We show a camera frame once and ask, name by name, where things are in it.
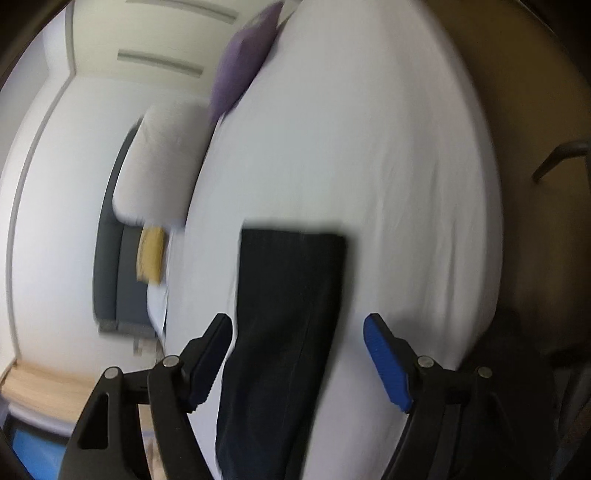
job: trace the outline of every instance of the white wall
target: white wall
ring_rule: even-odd
[[[48,77],[43,36],[39,35],[31,42],[0,90],[0,170],[18,127]]]
[[[0,148],[6,148],[14,136],[8,155],[0,157],[2,163],[6,159],[0,177],[0,374],[10,366],[18,353],[12,330],[10,286],[16,211],[37,140],[53,105],[72,76],[66,41],[70,8],[67,7],[68,12],[63,11],[53,19],[33,41],[0,92],[0,116],[6,118],[16,115],[6,121],[4,125],[8,129],[0,134],[4,135],[2,138],[5,142]]]
[[[150,104],[188,95],[76,76],[39,140],[15,230],[12,295],[23,358],[98,377],[116,364],[148,368],[132,340],[99,336],[92,307],[96,232],[106,185],[131,126]]]

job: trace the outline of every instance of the black cloth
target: black cloth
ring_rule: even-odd
[[[243,229],[238,337],[222,377],[225,480],[298,478],[339,315],[345,238]]]

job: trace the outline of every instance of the white mattress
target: white mattress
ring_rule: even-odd
[[[182,255],[182,248],[175,248],[176,235],[174,231],[169,231],[164,244],[164,253],[162,256],[163,276],[160,283],[148,283],[146,290],[146,304],[148,307],[148,317],[152,322],[152,327],[161,341],[164,342],[164,325],[166,323],[166,312],[168,309],[168,282],[170,278],[171,258],[174,253]]]
[[[235,317],[243,224],[349,238],[304,478],[380,478],[405,415],[365,349],[364,318],[380,312],[418,354],[455,367],[493,316],[501,271],[491,142],[462,65],[421,4],[303,0],[217,126],[172,272],[167,353],[216,313]],[[220,377],[191,416],[214,472]]]

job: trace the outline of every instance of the white pillow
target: white pillow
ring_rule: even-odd
[[[127,225],[183,227],[213,126],[197,102],[153,105],[129,147],[113,194]]]

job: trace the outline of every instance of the blue object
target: blue object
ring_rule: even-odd
[[[390,401],[408,413],[413,406],[408,391],[408,375],[376,325],[373,315],[369,315],[363,323],[363,339]]]
[[[65,445],[16,429],[12,449],[35,480],[57,480]]]

